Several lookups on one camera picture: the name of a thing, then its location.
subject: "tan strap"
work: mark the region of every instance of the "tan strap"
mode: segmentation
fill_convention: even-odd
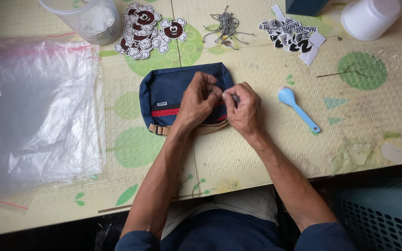
[[[210,134],[213,132],[216,132],[220,130],[221,128],[225,127],[227,125],[227,119],[224,119],[218,124],[212,124],[212,125],[199,125],[195,127],[192,131],[192,135],[204,135],[204,134]],[[161,125],[154,125],[150,124],[148,127],[148,130],[151,132],[156,133],[157,135],[168,135],[170,133],[170,125],[167,126],[161,126]]]

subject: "pants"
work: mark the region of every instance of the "pants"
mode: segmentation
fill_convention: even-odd
[[[161,240],[167,237],[185,219],[211,209],[225,209],[253,215],[262,220],[274,222],[278,226],[276,194],[273,185],[217,194],[212,197],[213,202],[196,198],[170,203]]]

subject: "blue brush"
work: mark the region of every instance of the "blue brush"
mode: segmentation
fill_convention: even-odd
[[[305,121],[305,123],[315,132],[320,132],[320,128],[308,117],[308,115],[296,104],[296,98],[294,92],[287,86],[280,87],[278,90],[279,100],[283,104],[287,104],[294,108],[294,111]]]

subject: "blue handle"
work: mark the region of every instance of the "blue handle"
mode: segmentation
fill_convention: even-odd
[[[308,115],[300,108],[300,106],[295,105],[293,106],[294,111],[305,121],[305,123],[315,132],[320,132],[320,128],[308,117]]]

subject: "blue plastic basket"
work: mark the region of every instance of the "blue plastic basket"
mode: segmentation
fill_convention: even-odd
[[[331,207],[360,251],[402,251],[402,178],[331,193]]]

